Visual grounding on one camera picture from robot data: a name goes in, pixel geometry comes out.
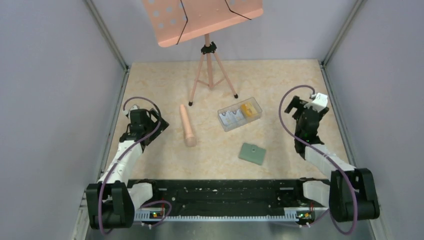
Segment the green leather card holder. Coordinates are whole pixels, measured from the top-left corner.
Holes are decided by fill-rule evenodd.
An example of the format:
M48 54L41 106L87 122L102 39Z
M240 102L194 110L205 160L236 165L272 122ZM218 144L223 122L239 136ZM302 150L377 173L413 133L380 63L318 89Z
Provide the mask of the green leather card holder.
M241 146L238 158L261 166L264 162L266 149L255 144L244 142Z

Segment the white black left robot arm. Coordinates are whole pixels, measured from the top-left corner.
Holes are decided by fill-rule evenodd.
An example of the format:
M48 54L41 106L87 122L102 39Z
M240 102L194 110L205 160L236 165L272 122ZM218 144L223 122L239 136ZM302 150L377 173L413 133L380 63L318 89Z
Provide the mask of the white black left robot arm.
M134 105L127 116L130 123L118 143L118 150L104 175L85 189L89 224L92 229L129 228L135 212L145 203L154 207L160 202L160 193L152 184L142 182L129 186L129 178L136 161L146 146L155 140L169 124L160 110L139 109Z

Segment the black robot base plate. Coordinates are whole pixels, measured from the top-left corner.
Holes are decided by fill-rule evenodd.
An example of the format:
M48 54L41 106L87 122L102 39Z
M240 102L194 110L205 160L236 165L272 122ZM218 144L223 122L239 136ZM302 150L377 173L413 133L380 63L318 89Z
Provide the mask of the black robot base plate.
M131 179L128 185L132 187L140 183L152 185L152 201L169 202L158 204L170 210L168 220L194 217L275 218L289 210L322 208L320 203L303 196L303 179Z

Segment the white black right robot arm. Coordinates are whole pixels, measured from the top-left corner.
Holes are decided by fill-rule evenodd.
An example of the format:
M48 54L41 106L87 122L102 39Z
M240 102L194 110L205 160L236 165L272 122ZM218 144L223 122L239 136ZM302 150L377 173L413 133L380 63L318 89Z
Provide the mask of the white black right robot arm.
M293 192L293 200L299 206L307 206L312 200L318 202L339 223L353 221L354 217L359 221L377 219L381 210L372 172L344 162L327 149L318 135L320 121L329 111L327 103L327 96L321 93L312 102L294 96L284 110L287 114L295 110L291 136L296 153L329 180L307 181Z

